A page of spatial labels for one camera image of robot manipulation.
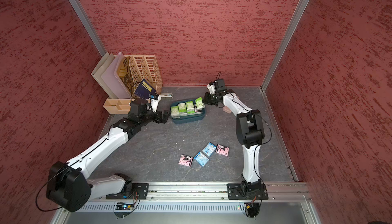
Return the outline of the pink tissue pack bottom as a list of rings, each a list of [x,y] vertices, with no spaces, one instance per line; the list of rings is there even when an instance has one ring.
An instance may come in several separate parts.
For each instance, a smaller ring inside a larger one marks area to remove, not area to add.
[[[191,167],[193,163],[194,158],[188,155],[181,155],[179,159],[179,165],[186,166],[186,167]]]

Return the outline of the blue tissue pack bottom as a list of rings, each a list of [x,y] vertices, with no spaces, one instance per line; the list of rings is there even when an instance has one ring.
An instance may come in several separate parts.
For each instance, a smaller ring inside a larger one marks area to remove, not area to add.
[[[200,164],[201,167],[204,167],[209,162],[209,158],[205,156],[201,151],[197,153],[194,159]]]

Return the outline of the teal storage box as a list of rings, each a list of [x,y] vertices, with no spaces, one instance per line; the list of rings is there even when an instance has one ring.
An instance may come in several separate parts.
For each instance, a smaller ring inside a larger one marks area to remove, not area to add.
[[[185,100],[174,101],[170,106],[176,106],[180,103],[186,103],[188,101],[192,101],[195,104],[194,99],[185,99]],[[171,119],[174,124],[185,124],[185,123],[189,123],[189,122],[195,122],[195,121],[202,120],[202,119],[204,119],[205,116],[206,116],[206,109],[203,108],[200,113],[196,113],[195,115],[187,115],[187,116],[182,116],[179,118],[172,117]]]

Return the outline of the green tissue pack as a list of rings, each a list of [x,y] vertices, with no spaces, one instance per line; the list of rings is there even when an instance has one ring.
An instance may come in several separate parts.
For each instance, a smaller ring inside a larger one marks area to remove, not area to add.
[[[195,113],[195,105],[192,100],[187,101],[186,103],[186,110],[188,115],[192,115]]]
[[[203,98],[199,97],[197,99],[195,99],[195,105],[197,110],[202,110],[205,108],[205,104],[203,103]]]
[[[180,117],[182,116],[187,116],[187,107],[186,107],[186,103],[178,103],[178,110],[179,110],[179,115]]]
[[[171,117],[172,117],[172,118],[174,118],[174,119],[180,118],[180,113],[179,113],[179,108],[178,108],[178,106],[172,106],[172,107],[170,108],[170,110],[171,110]]]

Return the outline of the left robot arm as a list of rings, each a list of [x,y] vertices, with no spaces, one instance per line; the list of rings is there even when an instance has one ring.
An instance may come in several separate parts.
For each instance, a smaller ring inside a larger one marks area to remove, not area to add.
[[[154,122],[166,123],[170,111],[158,111],[158,100],[136,99],[130,103],[126,118],[113,124],[108,133],[78,156],[66,163],[52,165],[45,185],[46,197],[60,207],[76,212],[89,200],[114,195],[123,199],[139,194],[132,188],[132,179],[115,174],[101,179],[90,179],[94,170],[115,150],[130,141],[142,127]]]

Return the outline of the pink tissue pack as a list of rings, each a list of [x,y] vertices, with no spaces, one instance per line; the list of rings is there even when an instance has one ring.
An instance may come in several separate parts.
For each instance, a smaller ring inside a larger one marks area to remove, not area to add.
[[[179,165],[186,166],[186,167],[191,167],[193,163],[194,158],[188,155],[181,155],[179,159]]]
[[[219,155],[223,155],[223,156],[225,156],[225,157],[228,157],[229,150],[230,150],[229,147],[224,146],[224,145],[221,145],[221,144],[218,144],[218,145],[216,146],[216,151],[215,151],[215,152],[216,152],[217,154],[219,154]]]

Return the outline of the blue tissue pack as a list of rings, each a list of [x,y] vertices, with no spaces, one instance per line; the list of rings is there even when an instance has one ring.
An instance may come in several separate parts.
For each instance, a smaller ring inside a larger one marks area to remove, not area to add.
[[[209,162],[209,158],[205,156],[201,151],[197,153],[194,159],[200,164],[201,167],[204,167]]]
[[[204,154],[204,155],[206,155],[207,157],[211,157],[211,155],[213,154],[213,153],[215,153],[215,151],[216,151],[216,146],[214,145],[214,144],[212,144],[211,142],[209,142],[205,147],[204,147],[204,149],[202,150],[202,153]]]

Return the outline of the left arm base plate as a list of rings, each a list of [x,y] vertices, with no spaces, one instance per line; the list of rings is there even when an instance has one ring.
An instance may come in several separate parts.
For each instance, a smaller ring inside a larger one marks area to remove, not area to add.
[[[148,183],[126,183],[119,193],[108,194],[106,195],[106,199],[146,199],[148,190]]]

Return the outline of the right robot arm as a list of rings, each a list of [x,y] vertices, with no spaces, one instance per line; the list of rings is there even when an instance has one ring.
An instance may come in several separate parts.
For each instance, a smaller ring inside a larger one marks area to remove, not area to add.
[[[217,106],[222,103],[236,116],[236,136],[244,155],[240,193],[245,198],[255,198],[263,191],[258,169],[260,146],[265,138],[261,113],[246,106],[233,90],[227,89],[223,79],[210,82],[207,89],[203,98],[205,104]]]

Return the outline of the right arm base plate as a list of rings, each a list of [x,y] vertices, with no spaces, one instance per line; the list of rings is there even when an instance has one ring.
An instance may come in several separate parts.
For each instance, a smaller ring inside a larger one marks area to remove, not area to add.
[[[248,200],[253,200],[256,198],[256,200],[268,200],[268,193],[266,186],[264,184],[261,185],[262,190],[257,191],[255,193],[251,193],[249,196],[246,196],[246,194],[242,191],[241,184],[227,184],[227,192],[228,192],[228,198],[229,200],[240,200],[240,199],[248,199]]]

